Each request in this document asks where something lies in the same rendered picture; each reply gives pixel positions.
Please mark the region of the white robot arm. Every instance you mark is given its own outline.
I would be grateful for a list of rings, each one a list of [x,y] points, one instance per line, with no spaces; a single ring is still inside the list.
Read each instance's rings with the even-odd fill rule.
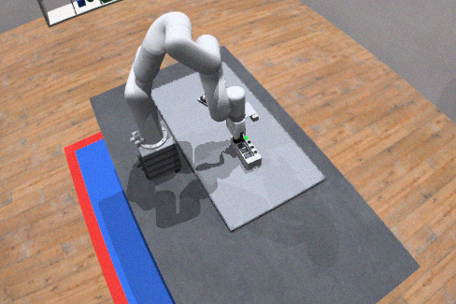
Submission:
[[[226,88],[218,40],[214,36],[203,35],[193,42],[190,19],[184,13],[170,12],[151,25],[136,52],[125,86],[124,97],[140,131],[130,138],[135,145],[139,143],[151,150],[161,147],[167,140],[167,132],[161,126],[151,98],[152,83],[166,53],[199,73],[207,107],[211,111],[209,114],[214,121],[223,122],[228,118],[239,122],[248,117],[253,122],[259,121],[259,115],[250,103],[246,103],[245,91],[238,86]]]

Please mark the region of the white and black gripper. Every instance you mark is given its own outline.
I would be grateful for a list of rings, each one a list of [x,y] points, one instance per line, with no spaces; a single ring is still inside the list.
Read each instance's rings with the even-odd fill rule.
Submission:
[[[230,133],[233,136],[233,142],[234,144],[244,140],[243,136],[246,135],[246,125],[245,125],[245,119],[239,121],[239,122],[233,122],[229,120],[228,118],[226,119],[226,126],[229,129]]]

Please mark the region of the white operator panel with four keys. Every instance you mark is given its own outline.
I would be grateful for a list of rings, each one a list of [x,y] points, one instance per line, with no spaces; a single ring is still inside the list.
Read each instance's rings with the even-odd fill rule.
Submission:
[[[257,166],[262,164],[262,156],[257,152],[247,135],[243,136],[243,139],[234,144],[233,136],[231,136],[231,144],[246,169],[250,170],[253,168],[253,170],[256,170],[258,169]]]

